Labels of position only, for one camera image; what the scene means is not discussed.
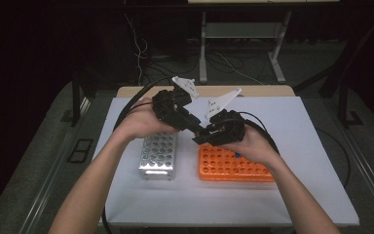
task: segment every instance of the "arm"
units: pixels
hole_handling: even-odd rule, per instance
[[[151,99],[145,98],[135,105],[147,102]],[[151,104],[132,111],[72,187],[56,214],[50,233],[94,233],[125,148],[135,138],[158,132],[175,132],[175,129],[155,117]]]
[[[241,153],[246,159],[265,165],[275,178],[280,194],[298,234],[340,233],[333,221],[308,189],[286,165],[269,142],[249,126],[245,126],[241,142],[223,147]]]

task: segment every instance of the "forearm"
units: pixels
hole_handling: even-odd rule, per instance
[[[282,158],[270,167],[298,234],[339,233],[333,221]]]
[[[115,132],[77,180],[50,233],[94,233],[112,179],[129,140]]]

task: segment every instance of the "hand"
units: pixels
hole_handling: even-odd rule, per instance
[[[220,147],[231,149],[242,154],[247,160],[269,166],[271,160],[280,157],[269,141],[248,125],[244,126],[245,135],[242,141],[227,143]]]
[[[145,97],[135,103],[135,107],[117,129],[125,131],[130,140],[145,138],[156,133],[176,133],[177,129],[157,119],[152,109],[152,99]]]

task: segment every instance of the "orange test tube rack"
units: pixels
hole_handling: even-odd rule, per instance
[[[199,176],[202,180],[274,182],[269,170],[232,150],[210,144],[199,146]]]

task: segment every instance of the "white surface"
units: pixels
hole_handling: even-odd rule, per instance
[[[102,130],[95,155],[112,133],[129,98],[116,98]],[[186,106],[201,118],[208,98]],[[307,186],[333,221],[358,225],[358,217],[319,141],[299,97],[237,97],[227,110],[259,117],[275,140],[281,157]],[[138,173],[142,139],[128,146],[106,203],[111,224],[131,226],[289,226],[291,220],[274,183],[202,181],[198,146],[193,134],[178,134],[175,179],[145,180]]]

